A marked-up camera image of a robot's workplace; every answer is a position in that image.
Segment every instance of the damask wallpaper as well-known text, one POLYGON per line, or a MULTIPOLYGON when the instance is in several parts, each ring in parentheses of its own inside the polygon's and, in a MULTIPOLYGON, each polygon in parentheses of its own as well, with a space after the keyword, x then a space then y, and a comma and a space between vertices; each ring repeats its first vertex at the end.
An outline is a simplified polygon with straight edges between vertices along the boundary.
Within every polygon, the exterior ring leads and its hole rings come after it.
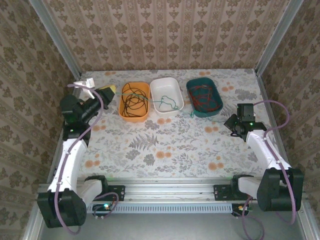
MULTIPOLYGON (((280 134, 320 223, 320 1, 304 1, 262 78, 270 99, 288 106, 291 120, 280 134)), ((273 106, 277 123, 286 119, 273 106)))
POLYGON ((83 72, 254 68, 289 0, 44 0, 83 72))
POLYGON ((67 65, 27 0, 0 1, 0 239, 20 239, 62 126, 67 65))

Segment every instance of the black cable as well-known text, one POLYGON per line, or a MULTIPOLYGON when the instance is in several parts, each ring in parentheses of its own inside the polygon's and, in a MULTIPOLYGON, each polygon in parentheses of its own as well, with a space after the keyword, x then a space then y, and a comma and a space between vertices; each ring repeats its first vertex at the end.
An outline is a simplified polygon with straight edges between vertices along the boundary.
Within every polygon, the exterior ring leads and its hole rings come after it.
POLYGON ((130 117, 130 118, 143 117, 148 112, 148 100, 149 99, 147 97, 147 94, 139 88, 131 87, 129 83, 127 83, 126 85, 124 85, 124 87, 122 88, 121 100, 124 105, 123 111, 122 111, 122 116, 130 117), (142 116, 136 115, 136 114, 130 112, 130 110, 135 111, 135 110, 139 110, 143 107, 145 108, 145 114, 143 114, 142 116))

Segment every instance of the purple cable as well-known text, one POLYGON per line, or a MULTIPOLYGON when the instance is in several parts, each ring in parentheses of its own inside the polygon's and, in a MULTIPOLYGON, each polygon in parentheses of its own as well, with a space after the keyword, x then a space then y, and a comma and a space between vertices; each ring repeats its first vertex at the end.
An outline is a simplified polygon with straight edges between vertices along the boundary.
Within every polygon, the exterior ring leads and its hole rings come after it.
POLYGON ((85 130, 74 142, 73 144, 69 147, 69 149, 67 150, 65 156, 64 156, 64 159, 63 159, 63 162, 62 162, 62 165, 61 165, 61 170, 60 170, 60 174, 58 176, 58 183, 56 185, 56 190, 55 190, 55 193, 54 193, 54 210, 55 210, 55 213, 56 213, 56 216, 60 222, 60 224, 62 225, 62 227, 68 231, 71 235, 77 235, 80 230, 81 230, 81 226, 79 226, 79 229, 77 231, 72 231, 64 222, 64 220, 62 219, 61 217, 61 214, 60 214, 60 211, 59 211, 59 206, 58 206, 58 195, 59 195, 59 190, 60 190, 60 182, 61 182, 61 179, 62 179, 62 175, 63 175, 63 172, 64 172, 64 169, 65 169, 65 166, 66 166, 66 163, 67 163, 67 159, 68 159, 68 156, 72 150, 72 148, 84 137, 84 135, 87 134, 87 132, 89 132, 94 125, 97 124, 97 122, 99 121, 99 119, 101 118, 102 116, 102 113, 103 113, 103 109, 104 109, 104 102, 101 98, 101 96, 93 89, 89 88, 89 87, 86 87, 86 86, 81 86, 81 85, 77 85, 77 84, 68 84, 67 85, 68 88, 72 88, 72 87, 77 87, 77 88, 82 88, 82 89, 87 89, 89 90, 91 93, 93 93, 94 95, 96 95, 96 97, 99 99, 100 101, 100 112, 98 114, 98 116, 96 117, 95 121, 92 123, 92 125, 87 129, 85 130))
POLYGON ((264 227, 264 225, 262 224, 262 222, 261 222, 258 218, 254 217, 254 216, 248 216, 248 215, 245 216, 246 207, 247 207, 247 205, 248 205, 248 203, 249 203, 249 201, 250 201, 251 199, 252 199, 252 196, 249 196, 248 199, 245 201, 245 204, 244 204, 244 206, 243 206, 242 215, 241 215, 242 227, 243 227, 243 230, 244 230, 244 233, 245 233, 246 237, 247 237, 249 240, 253 240, 253 239, 249 236, 248 231, 247 231, 247 229, 246 229, 245 218, 250 218, 250 219, 253 219, 253 220, 257 221, 257 222, 261 225, 261 227, 262 227, 262 237, 260 238, 260 240, 264 240, 264 238, 265 238, 265 227, 264 227))
POLYGON ((106 196, 109 196, 109 195, 115 195, 116 201, 115 201, 114 206, 112 206, 111 211, 108 212, 108 213, 104 216, 104 218, 109 217, 110 214, 116 209, 116 206, 117 206, 118 203, 119 203, 119 195, 118 195, 116 192, 108 192, 108 193, 105 193, 105 194, 103 194, 103 195, 101 195, 101 196, 97 196, 97 197, 94 199, 94 200, 102 199, 102 198, 104 198, 104 197, 106 197, 106 196))
MULTIPOLYGON (((267 131, 264 132, 264 135, 263 135, 263 138, 265 139, 265 145, 266 147, 270 150, 270 152, 272 153, 272 155, 274 156, 275 160, 277 160, 279 162, 279 158, 277 156, 277 154, 274 152, 274 150, 271 148, 271 146, 269 145, 268 141, 267 141, 267 133, 270 132, 270 131, 273 131, 273 130, 276 130, 276 129, 280 129, 280 128, 283 128, 285 125, 288 124, 289 120, 290 120, 290 113, 288 111, 288 109, 286 108, 285 105, 283 105, 282 103, 278 102, 278 101, 274 101, 274 100, 263 100, 263 101, 258 101, 256 102, 255 104, 253 104, 254 106, 255 105, 258 105, 258 104, 261 104, 261 103, 274 103, 274 104, 278 104, 280 105, 281 107, 284 108, 285 112, 286 112, 286 120, 283 124, 281 124, 280 126, 276 126, 276 127, 271 127, 269 128, 267 131)), ((291 206, 292 206, 292 217, 291 217, 291 221, 287 221, 285 220, 282 216, 279 215, 279 213, 277 212, 276 214, 283 220, 285 221, 286 223, 292 225, 294 224, 295 220, 296 220, 296 201, 295 201, 295 197, 294 197, 294 192, 292 190, 292 187, 291 187, 291 184, 290 184, 290 181, 289 181, 289 178, 287 176, 287 173, 286 173, 286 170, 284 168, 284 166, 282 165, 281 162, 278 163, 281 170, 282 170, 282 173, 283 173, 283 176, 284 176, 284 179, 285 179, 285 182, 286 182, 286 185, 287 185, 287 188, 289 190, 289 194, 290 194, 290 199, 291 199, 291 206)))

